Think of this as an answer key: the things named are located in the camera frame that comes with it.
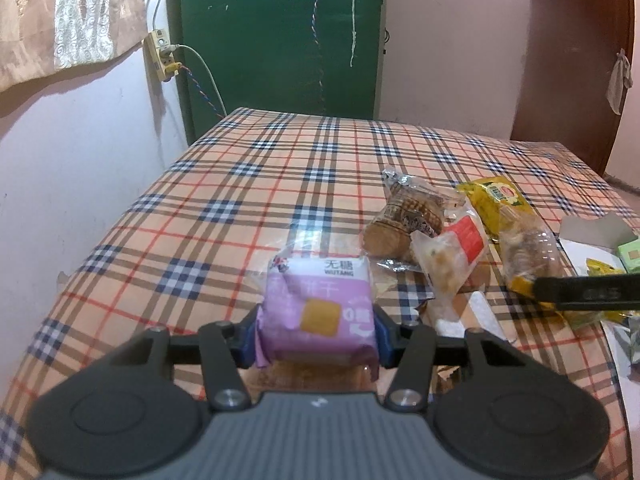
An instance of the brown door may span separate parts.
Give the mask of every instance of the brown door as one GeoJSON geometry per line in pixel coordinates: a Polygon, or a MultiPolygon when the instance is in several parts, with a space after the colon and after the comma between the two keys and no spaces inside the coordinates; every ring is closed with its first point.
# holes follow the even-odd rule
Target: brown door
{"type": "Polygon", "coordinates": [[[606,91],[621,48],[631,60],[633,24],[634,0],[531,0],[511,139],[562,142],[602,174],[620,122],[606,91]]]}

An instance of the power strip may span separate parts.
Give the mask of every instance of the power strip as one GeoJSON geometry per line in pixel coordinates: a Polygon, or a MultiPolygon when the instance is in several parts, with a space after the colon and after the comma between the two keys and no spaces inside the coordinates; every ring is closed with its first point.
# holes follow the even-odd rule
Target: power strip
{"type": "Polygon", "coordinates": [[[153,62],[156,76],[160,82],[168,82],[178,73],[180,64],[174,59],[172,52],[160,54],[160,50],[171,44],[169,32],[165,28],[157,28],[146,35],[143,45],[153,62]]]}

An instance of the checkered tablecloth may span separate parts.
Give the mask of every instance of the checkered tablecloth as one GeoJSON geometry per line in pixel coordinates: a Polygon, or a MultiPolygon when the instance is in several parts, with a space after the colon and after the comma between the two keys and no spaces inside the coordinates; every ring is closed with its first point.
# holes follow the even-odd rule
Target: checkered tablecloth
{"type": "MultiPolygon", "coordinates": [[[[252,272],[288,242],[330,254],[357,246],[362,227],[385,204],[386,166],[438,186],[504,174],[556,233],[565,215],[609,211],[640,228],[620,197],[560,144],[241,108],[136,200],[71,277],[0,410],[0,478],[38,474],[24,436],[25,413],[38,394],[148,324],[188,333],[241,319],[260,299],[252,272]]],[[[494,247],[481,265],[489,269],[487,299],[516,346],[606,407],[611,435],[599,478],[629,478],[622,398],[600,327],[575,335],[559,316],[508,292],[494,247]]],[[[424,279],[400,274],[379,302],[405,316],[425,291],[424,279]]],[[[202,395],[196,368],[177,370],[176,380],[202,395]]]]}

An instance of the green cabinet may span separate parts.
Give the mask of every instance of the green cabinet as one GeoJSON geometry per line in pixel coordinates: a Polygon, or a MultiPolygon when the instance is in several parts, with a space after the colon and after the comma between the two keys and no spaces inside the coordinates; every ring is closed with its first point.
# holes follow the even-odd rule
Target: green cabinet
{"type": "MultiPolygon", "coordinates": [[[[382,76],[383,0],[180,0],[181,40],[209,65],[230,112],[237,107],[372,119],[382,76]],[[356,38],[351,63],[355,23],[356,38]],[[320,79],[324,88],[321,99],[320,79]]],[[[216,103],[204,68],[185,64],[216,103]]],[[[218,120],[192,84],[194,136],[218,120]]]]}

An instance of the beige curtain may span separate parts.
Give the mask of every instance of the beige curtain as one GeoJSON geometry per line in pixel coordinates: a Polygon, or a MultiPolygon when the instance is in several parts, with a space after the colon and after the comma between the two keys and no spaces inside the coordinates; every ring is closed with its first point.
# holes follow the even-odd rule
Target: beige curtain
{"type": "Polygon", "coordinates": [[[113,59],[145,34],[144,0],[0,0],[0,92],[113,59]]]}

